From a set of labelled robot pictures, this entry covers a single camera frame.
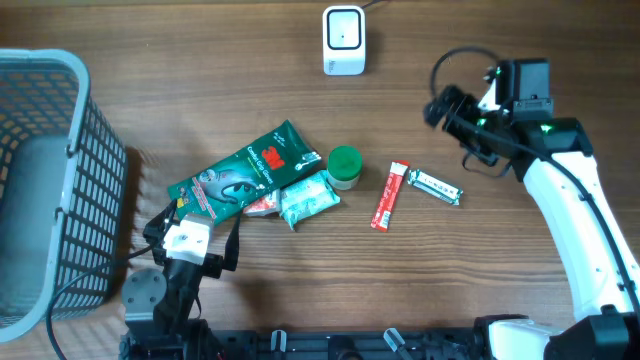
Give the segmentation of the green 3M gloves packet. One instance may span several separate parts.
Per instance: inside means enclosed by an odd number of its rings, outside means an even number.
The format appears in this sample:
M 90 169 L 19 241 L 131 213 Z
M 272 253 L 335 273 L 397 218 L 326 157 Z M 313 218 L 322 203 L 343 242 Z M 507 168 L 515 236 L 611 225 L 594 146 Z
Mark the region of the green 3M gloves packet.
M 232 155 L 168 187 L 176 216 L 211 218 L 216 225 L 267 194 L 298 180 L 321 155 L 286 120 Z

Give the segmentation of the red white tube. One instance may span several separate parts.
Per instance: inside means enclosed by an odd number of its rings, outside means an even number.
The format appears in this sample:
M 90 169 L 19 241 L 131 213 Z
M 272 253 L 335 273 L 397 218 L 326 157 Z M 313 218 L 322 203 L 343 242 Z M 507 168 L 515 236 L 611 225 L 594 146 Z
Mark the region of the red white tube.
M 381 232 L 387 232 L 391 214 L 402 185 L 409 162 L 400 160 L 391 163 L 384 190 L 371 221 L 371 227 Z

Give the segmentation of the red white small packet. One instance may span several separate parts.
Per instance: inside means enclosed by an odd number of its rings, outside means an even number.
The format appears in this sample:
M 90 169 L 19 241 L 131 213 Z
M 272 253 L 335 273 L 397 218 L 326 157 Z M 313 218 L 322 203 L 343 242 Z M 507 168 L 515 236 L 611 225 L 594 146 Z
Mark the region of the red white small packet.
M 250 217 L 266 216 L 281 211 L 281 191 L 279 189 L 268 193 L 243 209 L 243 213 Z

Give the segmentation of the green lidded plastic jar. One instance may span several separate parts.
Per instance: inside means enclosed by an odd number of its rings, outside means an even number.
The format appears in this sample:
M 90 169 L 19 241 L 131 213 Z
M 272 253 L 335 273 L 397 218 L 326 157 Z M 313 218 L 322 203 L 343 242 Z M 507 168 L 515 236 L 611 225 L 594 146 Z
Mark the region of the green lidded plastic jar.
M 363 168 L 360 152 L 352 146 L 334 148 L 327 161 L 329 183 L 338 190 L 349 190 L 356 186 Z

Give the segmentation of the teal white wipes packet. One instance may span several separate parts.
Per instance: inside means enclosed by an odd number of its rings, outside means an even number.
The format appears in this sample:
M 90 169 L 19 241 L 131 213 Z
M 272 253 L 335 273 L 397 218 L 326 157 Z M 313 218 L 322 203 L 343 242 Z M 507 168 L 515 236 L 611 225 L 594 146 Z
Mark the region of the teal white wipes packet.
M 292 231 L 295 225 L 341 202 L 328 182 L 328 172 L 320 170 L 281 191 L 280 217 Z

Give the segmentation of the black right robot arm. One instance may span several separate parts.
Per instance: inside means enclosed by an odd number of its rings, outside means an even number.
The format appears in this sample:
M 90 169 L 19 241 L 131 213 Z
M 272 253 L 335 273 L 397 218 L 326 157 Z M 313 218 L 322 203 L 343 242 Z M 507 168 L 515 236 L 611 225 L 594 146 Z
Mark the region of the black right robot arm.
M 602 190 L 593 146 L 575 118 L 555 117 L 545 59 L 499 60 L 481 99 L 433 90 L 424 119 L 488 166 L 504 158 L 541 211 L 568 279 L 574 325 L 521 315 L 477 319 L 486 359 L 636 359 L 639 264 Z

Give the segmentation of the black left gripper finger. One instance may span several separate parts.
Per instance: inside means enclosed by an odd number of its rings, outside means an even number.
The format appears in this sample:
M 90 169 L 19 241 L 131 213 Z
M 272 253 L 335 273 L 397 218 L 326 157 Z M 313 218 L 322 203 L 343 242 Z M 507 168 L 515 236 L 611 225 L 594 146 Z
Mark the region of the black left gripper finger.
M 241 218 L 242 218 L 242 214 L 239 213 L 236 217 L 233 228 L 225 244 L 223 269 L 231 272 L 234 272 L 236 270 L 238 259 L 239 259 L 239 250 L 240 250 L 239 229 L 240 229 Z
M 167 230 L 172 222 L 177 209 L 177 200 L 172 200 L 164 210 L 149 221 L 152 230 Z

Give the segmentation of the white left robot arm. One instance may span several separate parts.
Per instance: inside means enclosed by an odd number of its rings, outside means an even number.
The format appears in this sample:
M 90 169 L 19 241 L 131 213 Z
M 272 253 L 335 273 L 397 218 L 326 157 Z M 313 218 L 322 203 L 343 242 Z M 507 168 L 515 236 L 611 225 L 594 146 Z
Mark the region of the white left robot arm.
M 165 238 L 172 230 L 186 225 L 203 225 L 211 231 L 206 218 L 174 219 L 177 202 L 173 200 L 144 227 L 143 237 L 161 270 L 143 269 L 130 275 L 122 288 L 125 324 L 121 337 L 120 359 L 227 359 L 228 352 L 213 334 L 206 320 L 192 318 L 191 309 L 200 307 L 199 287 L 204 277 L 217 279 L 234 271 L 239 258 L 237 216 L 222 255 L 208 252 L 194 260 L 177 259 L 167 254 Z

